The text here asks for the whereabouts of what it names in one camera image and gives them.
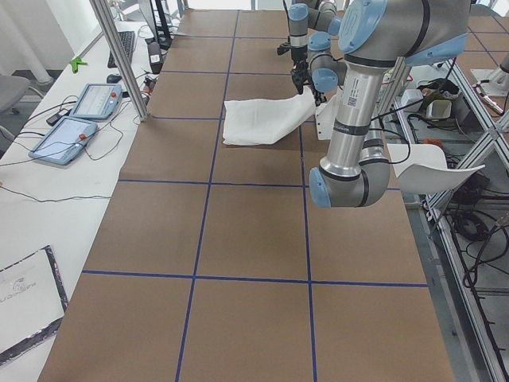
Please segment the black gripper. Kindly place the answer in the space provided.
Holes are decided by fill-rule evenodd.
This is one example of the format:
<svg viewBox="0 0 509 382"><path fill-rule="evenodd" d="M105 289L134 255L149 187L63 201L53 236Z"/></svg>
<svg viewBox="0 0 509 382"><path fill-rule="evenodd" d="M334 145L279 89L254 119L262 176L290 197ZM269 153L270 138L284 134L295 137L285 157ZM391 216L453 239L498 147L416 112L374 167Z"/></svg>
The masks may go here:
<svg viewBox="0 0 509 382"><path fill-rule="evenodd" d="M308 65L306 61L298 61L293 65L293 68L290 71L293 84L297 89L297 93L299 95L303 94L304 86L306 85L306 81L308 80ZM327 97L323 92L320 92L312 86L313 97L315 99L315 104L323 104L327 102Z"/></svg>
<svg viewBox="0 0 509 382"><path fill-rule="evenodd" d="M291 58L294 63L305 62L307 59L307 46L291 46Z"/></svg>

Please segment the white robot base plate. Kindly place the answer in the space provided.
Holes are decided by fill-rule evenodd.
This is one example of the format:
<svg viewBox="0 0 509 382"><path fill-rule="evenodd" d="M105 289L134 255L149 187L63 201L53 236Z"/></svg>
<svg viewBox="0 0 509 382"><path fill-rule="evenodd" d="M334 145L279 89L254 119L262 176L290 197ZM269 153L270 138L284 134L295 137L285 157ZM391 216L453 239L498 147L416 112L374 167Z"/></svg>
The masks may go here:
<svg viewBox="0 0 509 382"><path fill-rule="evenodd" d="M334 95L328 102L322 103L315 110L315 125L317 138L319 140L330 140L338 110L337 95Z"/></svg>

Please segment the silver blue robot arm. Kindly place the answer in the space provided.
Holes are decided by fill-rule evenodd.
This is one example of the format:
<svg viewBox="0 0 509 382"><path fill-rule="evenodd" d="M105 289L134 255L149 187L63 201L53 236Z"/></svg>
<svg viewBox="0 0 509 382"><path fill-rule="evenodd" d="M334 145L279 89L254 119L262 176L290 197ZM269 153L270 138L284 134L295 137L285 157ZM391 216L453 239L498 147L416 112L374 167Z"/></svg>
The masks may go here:
<svg viewBox="0 0 509 382"><path fill-rule="evenodd" d="M334 1L293 1L287 12L291 76L298 93L310 87L317 104L344 83L347 67L332 55L332 38L342 19Z"/></svg>
<svg viewBox="0 0 509 382"><path fill-rule="evenodd" d="M377 202L390 179L381 138L368 137L384 73L403 57L415 66L459 56L467 40L469 1L354 1L339 32L347 66L328 153L310 170L322 208Z"/></svg>

